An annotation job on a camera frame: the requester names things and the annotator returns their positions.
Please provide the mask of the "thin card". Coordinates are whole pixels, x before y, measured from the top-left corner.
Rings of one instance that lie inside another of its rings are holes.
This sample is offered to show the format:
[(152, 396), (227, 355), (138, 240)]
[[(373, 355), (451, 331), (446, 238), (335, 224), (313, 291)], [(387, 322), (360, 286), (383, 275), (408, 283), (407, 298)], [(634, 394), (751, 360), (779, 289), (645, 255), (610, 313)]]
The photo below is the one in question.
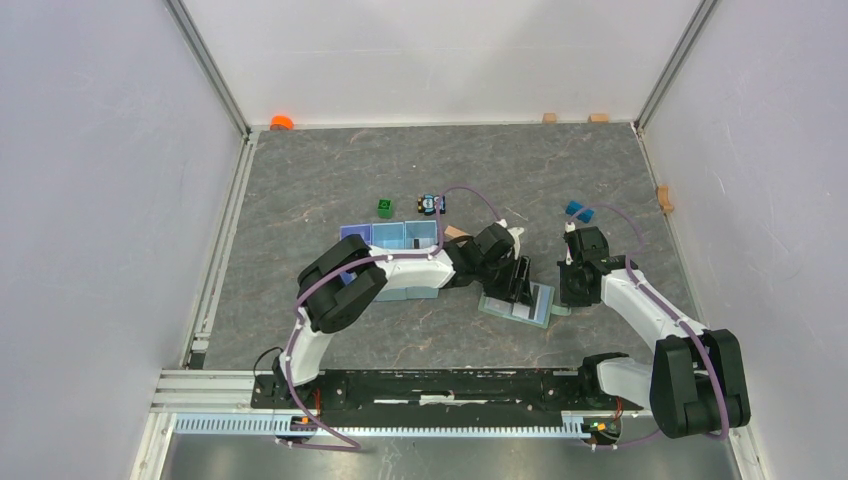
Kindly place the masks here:
[(535, 326), (546, 328), (549, 324), (554, 303), (555, 289), (550, 285), (531, 282), (533, 306), (528, 310), (527, 320)]

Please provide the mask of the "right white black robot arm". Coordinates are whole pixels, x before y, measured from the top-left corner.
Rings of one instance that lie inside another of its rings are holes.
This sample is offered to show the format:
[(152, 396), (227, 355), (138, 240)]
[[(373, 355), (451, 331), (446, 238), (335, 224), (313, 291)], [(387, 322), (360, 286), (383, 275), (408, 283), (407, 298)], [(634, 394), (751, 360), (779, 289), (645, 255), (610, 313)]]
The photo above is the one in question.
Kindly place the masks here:
[(628, 256), (611, 255), (599, 228), (569, 223), (563, 239), (561, 303), (614, 310), (653, 354), (649, 364), (620, 352), (586, 357), (578, 369), (580, 400), (602, 408), (619, 397), (646, 408), (672, 439), (747, 426), (752, 412), (737, 337), (674, 306)]

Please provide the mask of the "green card holder wallet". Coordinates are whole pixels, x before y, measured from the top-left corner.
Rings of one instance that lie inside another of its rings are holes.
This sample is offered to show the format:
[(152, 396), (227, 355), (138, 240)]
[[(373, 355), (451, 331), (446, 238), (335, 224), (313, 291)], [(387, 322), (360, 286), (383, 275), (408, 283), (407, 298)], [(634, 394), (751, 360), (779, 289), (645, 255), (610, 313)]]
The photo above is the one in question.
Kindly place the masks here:
[[(549, 323), (552, 317), (567, 317), (571, 314), (571, 309), (566, 306), (557, 305), (555, 302), (557, 295), (555, 289), (554, 303), (551, 309), (551, 316)], [(513, 304), (508, 303), (503, 300), (497, 300), (483, 294), (480, 297), (478, 303), (478, 310), (493, 315), (500, 318), (505, 318), (507, 320), (515, 321), (518, 323), (522, 323), (525, 325), (534, 326), (540, 328), (539, 326), (532, 325), (528, 320), (528, 310), (532, 306), (525, 306), (521, 304)]]

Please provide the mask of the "blue three-compartment organizer tray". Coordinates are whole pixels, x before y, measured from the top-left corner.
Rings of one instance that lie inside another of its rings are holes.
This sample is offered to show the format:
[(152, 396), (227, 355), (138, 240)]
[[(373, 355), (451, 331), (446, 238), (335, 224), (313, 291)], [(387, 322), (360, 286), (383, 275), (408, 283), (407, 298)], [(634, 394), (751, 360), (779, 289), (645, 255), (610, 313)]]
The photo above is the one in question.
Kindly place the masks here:
[[(430, 248), (437, 244), (435, 220), (416, 220), (375, 224), (351, 224), (339, 227), (339, 238), (358, 235), (367, 245), (384, 249)], [(438, 289), (430, 287), (408, 287), (384, 290), (375, 302), (436, 299)]]

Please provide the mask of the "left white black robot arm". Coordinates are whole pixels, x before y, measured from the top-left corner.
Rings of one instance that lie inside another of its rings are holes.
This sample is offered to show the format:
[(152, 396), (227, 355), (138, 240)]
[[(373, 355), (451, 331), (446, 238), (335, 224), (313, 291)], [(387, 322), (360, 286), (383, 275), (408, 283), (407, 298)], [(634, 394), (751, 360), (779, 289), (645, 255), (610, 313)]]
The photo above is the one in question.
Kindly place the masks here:
[(296, 324), (279, 356), (275, 392), (290, 407), (306, 405), (334, 334), (352, 325), (385, 290), (452, 289), (479, 283), (486, 296), (532, 306), (531, 261), (522, 227), (499, 220), (480, 233), (419, 249), (385, 249), (360, 236), (341, 239), (298, 276)]

